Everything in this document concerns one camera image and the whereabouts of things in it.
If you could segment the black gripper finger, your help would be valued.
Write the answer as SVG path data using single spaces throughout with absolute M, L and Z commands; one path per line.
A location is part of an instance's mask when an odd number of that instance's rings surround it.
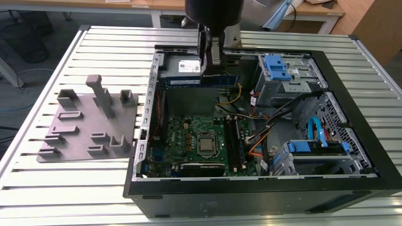
M 226 68 L 226 58 L 223 53 L 223 42 L 219 37 L 212 37 L 211 40 L 211 62 L 212 75 L 222 74 Z
M 212 67 L 211 57 L 211 33 L 204 25 L 198 26 L 199 40 L 198 40 L 198 53 L 200 58 L 200 74 L 202 76 L 210 74 Z

